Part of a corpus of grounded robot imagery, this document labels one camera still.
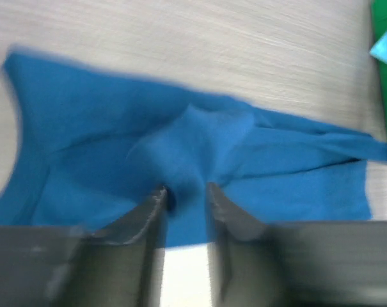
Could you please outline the blue t shirt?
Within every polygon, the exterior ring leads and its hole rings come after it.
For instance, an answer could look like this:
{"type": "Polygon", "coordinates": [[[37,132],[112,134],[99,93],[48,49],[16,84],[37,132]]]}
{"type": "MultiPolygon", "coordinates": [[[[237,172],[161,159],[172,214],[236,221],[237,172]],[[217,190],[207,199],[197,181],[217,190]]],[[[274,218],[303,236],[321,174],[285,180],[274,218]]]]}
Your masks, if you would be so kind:
{"type": "Polygon", "coordinates": [[[387,143],[364,132],[27,49],[3,71],[20,149],[0,225],[96,232],[164,185],[167,246],[201,244],[209,182],[266,223],[372,216],[367,162],[387,163],[387,143]]]}

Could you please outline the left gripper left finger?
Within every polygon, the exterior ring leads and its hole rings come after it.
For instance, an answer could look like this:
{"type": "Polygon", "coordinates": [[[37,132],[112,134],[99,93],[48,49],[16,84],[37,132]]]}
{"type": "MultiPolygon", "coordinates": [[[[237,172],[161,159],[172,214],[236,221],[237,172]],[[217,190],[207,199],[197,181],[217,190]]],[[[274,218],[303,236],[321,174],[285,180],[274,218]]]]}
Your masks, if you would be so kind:
{"type": "Polygon", "coordinates": [[[158,306],[168,193],[95,233],[0,226],[0,306],[158,306]]]}

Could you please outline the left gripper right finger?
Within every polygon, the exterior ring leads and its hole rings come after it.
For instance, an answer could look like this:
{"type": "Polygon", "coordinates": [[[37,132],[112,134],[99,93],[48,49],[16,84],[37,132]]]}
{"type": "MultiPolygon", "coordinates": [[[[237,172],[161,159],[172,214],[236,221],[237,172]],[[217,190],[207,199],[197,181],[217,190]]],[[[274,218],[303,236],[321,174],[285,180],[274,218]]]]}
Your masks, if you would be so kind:
{"type": "Polygon", "coordinates": [[[387,221],[266,224],[207,195],[214,306],[387,306],[387,221]]]}

